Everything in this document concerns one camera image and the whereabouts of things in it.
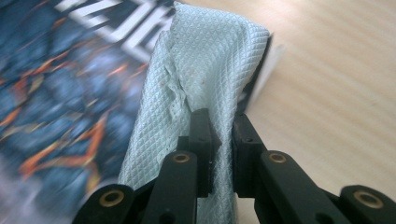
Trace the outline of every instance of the wooden surface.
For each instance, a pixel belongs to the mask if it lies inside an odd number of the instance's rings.
[[[286,51],[248,116],[322,188],[396,200],[396,1],[190,0],[243,15]],[[240,201],[241,223],[257,223]]]

